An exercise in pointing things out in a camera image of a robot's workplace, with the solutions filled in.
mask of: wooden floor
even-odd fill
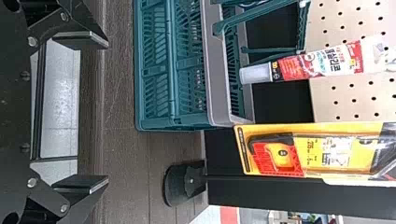
[[[134,127],[131,0],[87,0],[110,42],[82,51],[78,172],[109,175],[91,223],[186,224],[207,207],[200,195],[177,208],[163,202],[167,167],[203,157],[199,133],[141,133]]]

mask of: tile floor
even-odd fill
[[[35,101],[37,53],[32,62],[32,103]],[[80,52],[48,42],[41,157],[78,154],[78,93]],[[77,173],[77,160],[32,163],[52,184]]]

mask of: white pegboard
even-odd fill
[[[390,47],[396,47],[395,22],[396,0],[312,0],[306,49],[324,49],[369,35],[382,35]],[[311,79],[315,122],[395,121],[395,78],[396,74],[384,73]]]

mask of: glue tube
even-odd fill
[[[279,82],[354,74],[396,72],[396,50],[386,45],[382,36],[339,45],[275,62],[239,70],[242,84]]]

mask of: yellow packaging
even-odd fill
[[[234,131],[246,175],[393,180],[395,127],[308,123],[239,125]]]

